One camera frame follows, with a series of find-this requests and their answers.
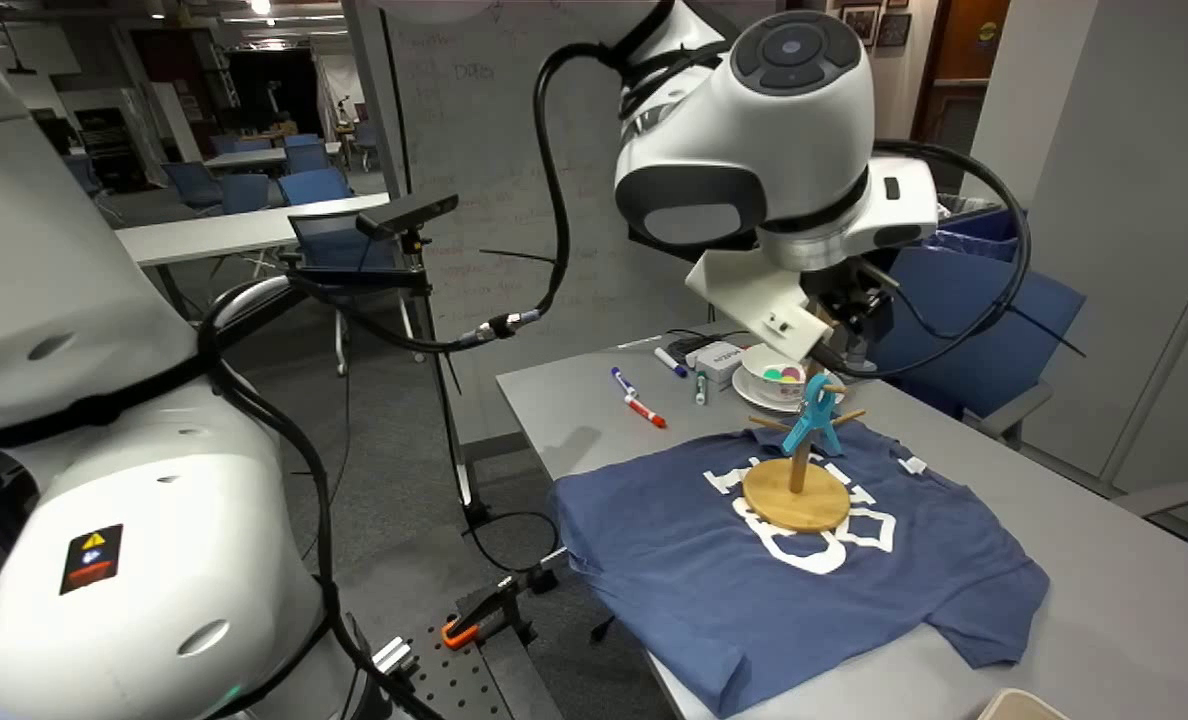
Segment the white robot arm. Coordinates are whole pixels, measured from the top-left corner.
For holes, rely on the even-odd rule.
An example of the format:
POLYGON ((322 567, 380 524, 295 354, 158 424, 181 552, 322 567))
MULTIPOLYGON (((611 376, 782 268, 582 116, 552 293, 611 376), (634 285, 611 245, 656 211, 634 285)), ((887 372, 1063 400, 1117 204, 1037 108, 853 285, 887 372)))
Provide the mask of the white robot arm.
MULTIPOLYGON (((846 359, 810 301, 939 220, 922 144, 876 131, 865 40, 791 9, 739 32, 656 0, 590 52, 621 77, 629 236, 757 339, 846 359)), ((354 676, 333 548, 300 543, 284 420, 228 347, 338 287, 300 268, 185 318, 0 73, 0 457, 37 503, 0 567, 0 720, 330 720, 354 676)))

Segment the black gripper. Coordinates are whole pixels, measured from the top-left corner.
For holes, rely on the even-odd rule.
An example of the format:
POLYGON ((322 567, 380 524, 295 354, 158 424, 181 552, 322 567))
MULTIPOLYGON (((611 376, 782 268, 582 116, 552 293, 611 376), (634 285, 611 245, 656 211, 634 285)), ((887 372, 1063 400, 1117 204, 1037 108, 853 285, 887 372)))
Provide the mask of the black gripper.
POLYGON ((812 359, 829 372, 874 376, 879 367, 876 342, 894 326, 896 281, 867 261, 850 261, 810 271, 804 297, 810 311, 823 318, 812 359))

